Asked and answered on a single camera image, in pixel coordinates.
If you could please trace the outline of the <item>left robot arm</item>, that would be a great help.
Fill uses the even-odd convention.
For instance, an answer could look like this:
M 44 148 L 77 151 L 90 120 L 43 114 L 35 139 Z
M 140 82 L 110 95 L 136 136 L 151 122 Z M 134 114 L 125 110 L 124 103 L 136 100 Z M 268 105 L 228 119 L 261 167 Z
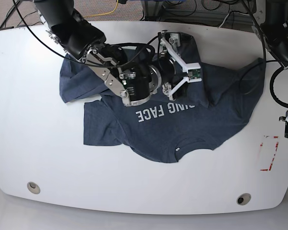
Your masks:
M 274 91 L 276 77 L 288 67 L 288 0 L 256 0 L 251 12 L 259 26 L 259 36 L 264 38 L 266 49 L 281 65 L 270 79 L 270 94 L 277 104 L 288 109 L 288 103 L 281 101 Z M 279 121 L 285 123 L 284 137 L 288 138 L 288 110 Z

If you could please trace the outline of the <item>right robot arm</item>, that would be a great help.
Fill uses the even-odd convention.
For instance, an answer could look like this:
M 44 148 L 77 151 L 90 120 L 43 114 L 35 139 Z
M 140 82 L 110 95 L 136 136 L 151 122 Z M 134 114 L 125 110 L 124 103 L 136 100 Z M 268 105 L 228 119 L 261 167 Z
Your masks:
M 124 44 L 108 44 L 104 33 L 74 8 L 72 0 L 36 0 L 34 4 L 50 36 L 71 60 L 87 65 L 125 106 L 146 103 L 159 88 L 175 99 L 188 82 L 192 66 L 178 53 L 178 34 L 158 33 L 158 48 L 130 43 L 135 54 L 128 58 Z

